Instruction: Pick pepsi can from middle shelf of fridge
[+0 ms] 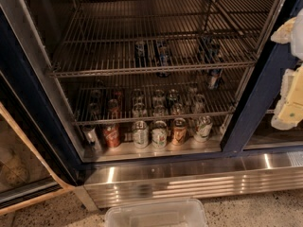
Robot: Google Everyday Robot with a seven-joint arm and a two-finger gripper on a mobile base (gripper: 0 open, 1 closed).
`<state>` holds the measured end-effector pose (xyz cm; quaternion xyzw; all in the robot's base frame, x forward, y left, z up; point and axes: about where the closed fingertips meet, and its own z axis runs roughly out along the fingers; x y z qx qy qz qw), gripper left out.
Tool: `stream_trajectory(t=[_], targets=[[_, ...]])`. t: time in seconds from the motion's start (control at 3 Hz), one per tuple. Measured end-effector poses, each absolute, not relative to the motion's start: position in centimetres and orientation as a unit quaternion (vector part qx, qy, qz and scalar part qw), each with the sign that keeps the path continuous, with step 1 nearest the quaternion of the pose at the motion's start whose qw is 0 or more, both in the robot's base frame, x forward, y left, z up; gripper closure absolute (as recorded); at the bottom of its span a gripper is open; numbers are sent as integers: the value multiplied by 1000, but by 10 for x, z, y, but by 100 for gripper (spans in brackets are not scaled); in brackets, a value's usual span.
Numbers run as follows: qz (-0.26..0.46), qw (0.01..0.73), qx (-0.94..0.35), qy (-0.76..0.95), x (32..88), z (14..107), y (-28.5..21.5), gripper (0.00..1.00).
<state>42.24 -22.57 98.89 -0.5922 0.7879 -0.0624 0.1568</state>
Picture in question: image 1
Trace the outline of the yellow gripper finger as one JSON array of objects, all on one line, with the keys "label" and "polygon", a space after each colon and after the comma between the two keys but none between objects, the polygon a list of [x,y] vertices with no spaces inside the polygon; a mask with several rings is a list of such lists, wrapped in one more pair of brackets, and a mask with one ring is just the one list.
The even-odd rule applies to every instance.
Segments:
[{"label": "yellow gripper finger", "polygon": [[293,31],[295,20],[296,18],[293,17],[280,26],[271,36],[271,41],[278,44],[289,43],[291,41],[291,33]]},{"label": "yellow gripper finger", "polygon": [[303,65],[287,69],[282,78],[280,100],[274,109],[271,125],[286,131],[303,120]]}]

